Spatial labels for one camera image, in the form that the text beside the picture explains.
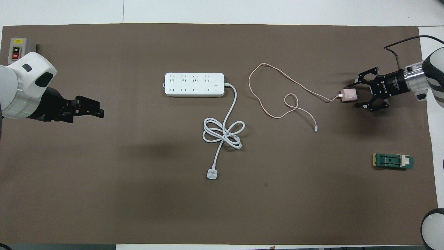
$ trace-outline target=black cable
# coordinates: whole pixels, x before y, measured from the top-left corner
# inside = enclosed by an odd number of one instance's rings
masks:
[[[438,42],[444,44],[444,41],[442,41],[442,40],[440,40],[440,39],[438,39],[438,38],[436,38],[436,37],[434,37],[434,36],[420,35],[420,36],[412,36],[412,37],[409,37],[409,38],[407,38],[407,39],[404,39],[404,40],[398,41],[398,42],[396,42],[396,43],[394,43],[394,44],[390,44],[390,45],[387,45],[387,46],[384,47],[384,49],[390,51],[391,53],[393,53],[393,55],[395,55],[395,58],[396,58],[396,64],[398,64],[398,69],[401,69],[401,66],[399,65],[398,55],[397,55],[393,50],[389,49],[389,47],[392,47],[392,46],[394,46],[394,45],[397,45],[397,44],[400,44],[400,43],[406,42],[406,41],[408,41],[408,40],[412,40],[412,39],[416,39],[416,38],[421,38],[421,37],[430,38],[430,39],[433,39],[433,40],[435,40],[435,41],[438,41]]]
[[[7,246],[7,245],[5,245],[3,243],[0,243],[0,247],[3,247],[6,250],[12,250],[12,248],[10,248],[9,246]]]

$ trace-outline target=white power cord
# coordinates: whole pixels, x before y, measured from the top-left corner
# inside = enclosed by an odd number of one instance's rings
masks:
[[[280,70],[280,69],[278,69],[278,68],[276,68],[276,67],[273,67],[273,66],[271,66],[271,65],[268,64],[268,63],[261,63],[261,64],[259,64],[259,65],[258,65],[258,66],[257,66],[252,72],[251,72],[250,76],[248,77],[248,86],[249,86],[249,88],[250,88],[250,90],[251,90],[251,93],[257,98],[257,100],[258,100],[259,103],[261,104],[262,109],[264,110],[264,112],[265,112],[269,117],[272,117],[272,118],[275,118],[275,119],[279,119],[279,118],[284,117],[286,114],[288,114],[288,113],[290,113],[290,112],[292,112],[292,111],[295,111],[295,110],[301,110],[301,111],[304,111],[305,113],[307,113],[308,115],[310,115],[310,117],[313,119],[313,121],[314,121],[314,132],[317,132],[317,122],[316,122],[316,120],[314,119],[313,115],[310,114],[310,112],[308,112],[307,110],[298,107],[298,105],[299,105],[299,99],[298,99],[297,96],[296,96],[295,94],[293,94],[293,93],[289,93],[289,94],[287,94],[287,95],[284,97],[284,103],[285,103],[285,105],[286,105],[287,107],[291,108],[292,110],[287,111],[285,114],[283,114],[283,115],[281,115],[281,116],[279,116],[279,117],[273,116],[272,114],[268,113],[268,111],[265,109],[264,105],[262,104],[261,99],[260,99],[260,98],[259,98],[254,92],[253,92],[253,90],[252,90],[252,88],[251,88],[251,84],[250,84],[250,78],[251,78],[251,76],[252,76],[253,73],[254,73],[259,67],[261,67],[261,66],[270,67],[270,68],[272,68],[272,69],[277,70],[280,74],[282,74],[283,76],[285,76],[285,78],[287,78],[288,80],[290,80],[290,81],[292,81],[292,82],[298,84],[299,86],[301,86],[304,90],[306,90],[306,91],[309,92],[310,94],[313,94],[313,95],[315,95],[315,96],[317,96],[317,97],[319,97],[319,98],[323,98],[323,99],[325,99],[326,102],[331,102],[331,101],[335,100],[335,99],[338,98],[338,97],[343,97],[343,94],[339,94],[339,95],[335,96],[333,99],[328,99],[328,98],[326,98],[326,97],[323,96],[323,95],[320,95],[320,94],[318,94],[318,93],[316,93],[316,92],[313,92],[313,91],[307,89],[306,87],[304,87],[304,85],[302,85],[302,84],[298,83],[297,81],[293,80],[291,77],[289,77],[287,74],[285,74],[282,70]],[[292,105],[290,105],[290,104],[287,103],[286,99],[287,99],[288,96],[292,96],[292,97],[295,99],[295,101],[296,101],[296,105],[295,105],[295,106],[292,106]]]
[[[239,134],[240,132],[242,132],[244,130],[245,123],[243,121],[236,121],[229,128],[227,128],[227,129],[225,128],[226,120],[228,119],[228,116],[230,115],[231,111],[233,110],[234,104],[236,104],[236,100],[238,98],[238,92],[236,91],[236,88],[233,85],[231,85],[229,83],[225,83],[225,87],[230,87],[233,89],[234,100],[233,100],[233,104],[231,105],[231,108],[228,110],[228,113],[225,116],[223,124],[221,124],[218,120],[211,118],[211,117],[209,117],[203,121],[203,133],[202,133],[203,140],[206,142],[209,142],[209,143],[220,142],[218,150],[216,152],[216,155],[214,156],[213,165],[208,170],[208,172],[206,174],[206,177],[210,180],[214,180],[218,176],[218,171],[216,170],[216,161],[218,159],[219,151],[221,150],[223,143],[226,142],[235,149],[240,149],[242,147],[241,139],[237,136],[237,134]],[[217,126],[217,128],[208,127],[209,123],[215,124]],[[231,132],[231,129],[234,126],[236,126],[237,124],[241,124],[242,127],[236,132]],[[216,139],[209,140],[209,139],[205,138],[206,134],[209,134],[209,135],[215,137]]]

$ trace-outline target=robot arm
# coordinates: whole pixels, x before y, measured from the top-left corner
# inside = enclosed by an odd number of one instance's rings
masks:
[[[437,49],[425,59],[422,70],[436,101],[444,108],[444,47]]]
[[[376,75],[376,77],[373,80],[364,79],[364,77],[369,74]],[[380,75],[378,68],[364,71],[359,74],[355,83],[348,85],[348,87],[350,88],[357,84],[368,85],[370,87],[372,98],[368,102],[356,103],[355,106],[363,107],[370,111],[386,109],[390,106],[388,101],[389,97],[410,91],[414,92],[418,101],[424,101],[428,89],[432,89],[436,101],[444,108],[444,47],[434,51],[424,62],[409,65],[405,67],[405,69],[399,69],[386,75]],[[378,99],[382,99],[382,103],[374,105],[375,101]]]
[[[57,74],[43,56],[30,52],[13,64],[0,66],[0,105],[3,117],[72,123],[74,116],[103,118],[98,101],[77,96],[66,100],[48,87]]]

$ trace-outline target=cable end connector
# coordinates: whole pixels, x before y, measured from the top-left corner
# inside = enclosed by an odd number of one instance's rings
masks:
[[[216,165],[213,164],[213,168],[209,169],[206,173],[206,177],[210,180],[215,180],[218,177],[218,171],[215,169]]]

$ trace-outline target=white table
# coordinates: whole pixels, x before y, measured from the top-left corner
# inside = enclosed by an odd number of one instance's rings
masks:
[[[419,26],[420,35],[432,35],[444,40],[444,4],[439,0],[0,0],[0,30],[4,25],[108,23]],[[421,38],[423,59],[440,47],[442,45],[435,41]],[[427,110],[432,138],[437,206],[444,207],[444,109],[430,94],[427,98]],[[231,250],[270,247],[117,245],[118,250]],[[276,247],[288,249],[333,246]]]

